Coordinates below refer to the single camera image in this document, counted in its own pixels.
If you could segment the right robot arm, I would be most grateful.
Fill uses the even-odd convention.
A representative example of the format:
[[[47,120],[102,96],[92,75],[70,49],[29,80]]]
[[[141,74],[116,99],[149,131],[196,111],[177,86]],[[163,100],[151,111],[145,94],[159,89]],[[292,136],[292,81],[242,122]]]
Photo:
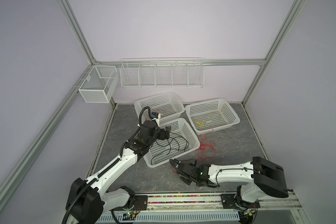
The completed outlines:
[[[243,183],[237,187],[233,209],[244,211],[256,207],[258,200],[265,196],[288,198],[284,169],[262,157],[253,157],[251,162],[237,165],[213,165],[184,163],[170,159],[170,165],[187,185],[219,188],[221,183]]]

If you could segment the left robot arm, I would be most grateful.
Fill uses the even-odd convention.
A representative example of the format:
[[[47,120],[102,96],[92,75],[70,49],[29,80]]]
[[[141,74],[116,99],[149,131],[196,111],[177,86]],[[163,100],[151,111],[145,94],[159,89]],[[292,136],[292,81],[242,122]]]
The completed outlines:
[[[135,192],[126,186],[115,191],[108,188],[128,168],[145,156],[157,140],[170,138],[169,126],[160,127],[160,114],[144,107],[139,115],[138,129],[126,140],[119,154],[101,170],[86,179],[76,179],[70,188],[62,223],[74,217],[81,224],[94,224],[101,215],[121,207],[132,208]]]

